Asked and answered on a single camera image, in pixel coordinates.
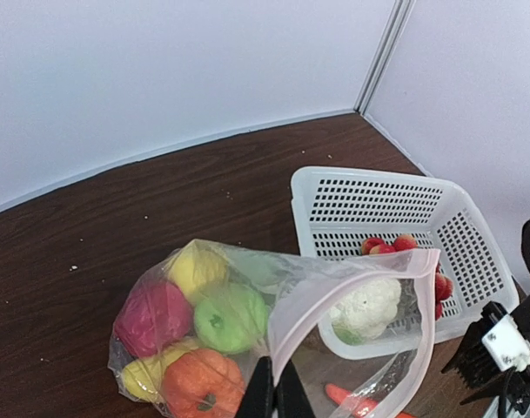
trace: toy fruit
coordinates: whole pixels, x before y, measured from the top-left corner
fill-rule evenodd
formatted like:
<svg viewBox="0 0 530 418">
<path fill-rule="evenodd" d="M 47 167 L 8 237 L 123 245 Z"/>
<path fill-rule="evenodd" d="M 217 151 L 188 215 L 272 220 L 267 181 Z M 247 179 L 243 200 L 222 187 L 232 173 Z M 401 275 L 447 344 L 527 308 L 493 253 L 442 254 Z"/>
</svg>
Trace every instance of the toy fruit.
<svg viewBox="0 0 530 418">
<path fill-rule="evenodd" d="M 448 295 L 447 299 L 453 295 L 454 283 L 452 280 L 446 277 L 446 294 Z"/>
<path fill-rule="evenodd" d="M 243 353 L 265 336 L 268 314 L 258 292 L 231 283 L 195 307 L 195 330 L 207 347 L 224 354 Z"/>
<path fill-rule="evenodd" d="M 192 305 L 204 298 L 206 287 L 224 282 L 228 272 L 218 245 L 200 239 L 193 240 L 172 256 L 164 271 Z"/>
<path fill-rule="evenodd" d="M 361 255 L 368 255 L 371 249 L 374 246 L 379 246 L 385 244 L 385 241 L 382 238 L 368 238 L 361 244 Z"/>
<path fill-rule="evenodd" d="M 164 371 L 182 355 L 199 348 L 197 340 L 186 337 L 165 348 L 163 352 L 132 361 L 120 374 L 124 388 L 142 401 L 157 403 Z"/>
<path fill-rule="evenodd" d="M 436 301 L 447 300 L 453 294 L 453 283 L 441 273 L 435 274 L 435 299 Z"/>
<path fill-rule="evenodd" d="M 446 277 L 440 273 L 435 274 L 435 301 L 440 302 L 445 300 L 446 289 L 448 284 L 446 282 Z"/>
<path fill-rule="evenodd" d="M 437 302 L 435 304 L 435 320 L 439 320 L 442 317 L 442 303 Z"/>
<path fill-rule="evenodd" d="M 208 348 L 184 354 L 168 366 L 162 381 L 168 409 L 177 418 L 234 416 L 244 387 L 235 361 Z"/>
<path fill-rule="evenodd" d="M 131 291 L 114 322 L 114 334 L 130 354 L 149 357 L 191 329 L 193 310 L 177 286 L 141 281 Z"/>
<path fill-rule="evenodd" d="M 387 244 L 379 244 L 378 246 L 374 246 L 371 251 L 369 252 L 369 255 L 378 255 L 378 254 L 389 254 L 389 253 L 396 253 L 396 250 L 393 246 L 389 246 Z"/>
<path fill-rule="evenodd" d="M 418 247 L 418 243 L 415 241 L 415 238 L 410 235 L 409 233 L 404 233 L 400 235 L 393 243 L 392 245 L 396 249 L 396 251 L 405 251 L 405 250 L 413 250 L 413 248 Z"/>
</svg>

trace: carrot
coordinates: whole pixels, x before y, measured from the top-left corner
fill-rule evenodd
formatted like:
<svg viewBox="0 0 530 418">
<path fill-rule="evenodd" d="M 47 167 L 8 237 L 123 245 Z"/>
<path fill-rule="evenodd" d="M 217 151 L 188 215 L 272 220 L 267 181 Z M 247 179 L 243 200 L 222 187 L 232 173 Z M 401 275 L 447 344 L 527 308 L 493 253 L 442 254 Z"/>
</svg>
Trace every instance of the carrot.
<svg viewBox="0 0 530 418">
<path fill-rule="evenodd" d="M 337 405 L 341 405 L 343 401 L 346 400 L 348 396 L 352 396 L 352 402 L 349 403 L 349 409 L 352 409 L 352 415 L 356 418 L 362 418 L 367 416 L 371 411 L 373 411 L 378 403 L 373 399 L 358 397 L 352 394 L 349 390 L 339 388 L 332 383 L 327 383 L 325 385 L 326 395 L 331 398 L 331 400 Z M 415 418 L 412 415 L 401 412 L 397 415 L 397 418 Z"/>
</svg>

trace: clear plastic bag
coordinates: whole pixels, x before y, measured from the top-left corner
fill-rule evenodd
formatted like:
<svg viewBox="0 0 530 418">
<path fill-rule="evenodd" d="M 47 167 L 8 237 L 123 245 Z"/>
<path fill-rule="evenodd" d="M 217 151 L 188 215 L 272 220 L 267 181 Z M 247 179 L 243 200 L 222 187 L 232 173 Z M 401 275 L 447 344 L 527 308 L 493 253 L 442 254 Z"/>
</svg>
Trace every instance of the clear plastic bag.
<svg viewBox="0 0 530 418">
<path fill-rule="evenodd" d="M 108 366 L 121 394 L 174 418 L 233 417 L 262 356 L 275 383 L 292 358 L 318 418 L 396 416 L 433 351 L 438 258 L 327 261 L 194 240 L 133 287 Z"/>
</svg>

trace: brown wooden surface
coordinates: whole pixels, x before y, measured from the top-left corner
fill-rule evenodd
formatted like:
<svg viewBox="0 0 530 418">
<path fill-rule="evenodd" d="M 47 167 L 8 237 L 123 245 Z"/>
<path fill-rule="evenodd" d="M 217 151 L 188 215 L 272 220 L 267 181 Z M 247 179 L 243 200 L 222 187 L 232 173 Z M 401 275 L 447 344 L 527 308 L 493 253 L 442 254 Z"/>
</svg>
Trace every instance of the brown wooden surface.
<svg viewBox="0 0 530 418">
<path fill-rule="evenodd" d="M 418 173 L 357 115 L 127 165 L 0 214 L 0 417 L 157 417 L 117 393 L 111 324 L 139 275 L 190 239 L 297 253 L 289 189 L 305 165 Z M 435 348 L 406 411 L 481 417 Z"/>
</svg>

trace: toy vegetable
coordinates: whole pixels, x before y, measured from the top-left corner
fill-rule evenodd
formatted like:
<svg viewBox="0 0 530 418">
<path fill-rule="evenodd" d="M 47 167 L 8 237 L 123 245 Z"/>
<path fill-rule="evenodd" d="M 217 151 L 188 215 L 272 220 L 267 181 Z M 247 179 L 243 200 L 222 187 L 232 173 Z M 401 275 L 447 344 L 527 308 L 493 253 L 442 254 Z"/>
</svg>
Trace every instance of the toy vegetable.
<svg viewBox="0 0 530 418">
<path fill-rule="evenodd" d="M 208 348 L 181 356 L 166 369 L 162 382 L 168 409 L 177 418 L 234 416 L 244 387 L 235 361 Z"/>
<path fill-rule="evenodd" d="M 353 410 L 352 415 L 356 418 L 368 416 L 378 405 L 376 401 L 369 398 L 353 395 L 349 390 L 339 388 L 336 385 L 327 383 L 325 386 L 326 395 L 337 405 L 341 405 L 348 396 L 351 396 L 351 400 L 348 402 L 348 409 Z M 415 418 L 412 415 L 400 412 L 396 415 L 396 418 Z"/>
<path fill-rule="evenodd" d="M 164 271 L 168 280 L 174 282 L 195 306 L 204 298 L 206 287 L 227 279 L 226 264 L 218 246 L 195 239 L 170 258 Z"/>
<path fill-rule="evenodd" d="M 193 310 L 177 286 L 141 281 L 114 322 L 114 334 L 130 354 L 149 357 L 181 340 L 193 324 Z"/>
<path fill-rule="evenodd" d="M 351 333 L 356 341 L 378 338 L 396 318 L 400 295 L 401 285 L 396 279 L 364 284 L 329 311 L 334 331 L 339 337 L 342 332 Z"/>
<path fill-rule="evenodd" d="M 120 374 L 124 388 L 142 401 L 162 401 L 159 390 L 164 371 L 182 355 L 197 348 L 197 340 L 187 337 L 172 344 L 162 353 L 132 361 Z"/>
<path fill-rule="evenodd" d="M 195 330 L 207 347 L 224 354 L 243 353 L 265 337 L 268 315 L 258 292 L 231 283 L 216 288 L 195 307 Z"/>
</svg>

